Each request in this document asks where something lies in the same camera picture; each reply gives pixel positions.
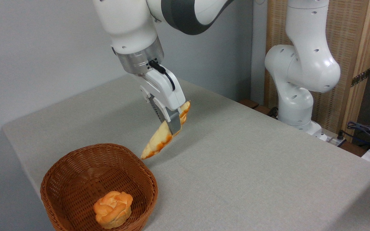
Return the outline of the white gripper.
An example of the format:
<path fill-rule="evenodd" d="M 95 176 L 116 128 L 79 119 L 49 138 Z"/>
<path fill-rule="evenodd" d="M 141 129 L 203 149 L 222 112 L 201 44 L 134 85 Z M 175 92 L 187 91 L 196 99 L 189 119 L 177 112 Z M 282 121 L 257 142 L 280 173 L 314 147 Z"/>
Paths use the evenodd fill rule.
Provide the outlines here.
<path fill-rule="evenodd" d="M 182 92 L 179 81 L 170 71 L 170 82 L 166 74 L 162 74 L 156 69 L 152 69 L 143 76 L 139 77 L 140 90 L 153 110 L 155 111 L 160 122 L 166 120 L 170 132 L 175 135 L 181 130 L 181 120 L 178 108 L 182 106 L 185 101 L 185 96 Z M 156 105 L 154 98 L 156 98 L 164 107 L 162 110 Z"/>

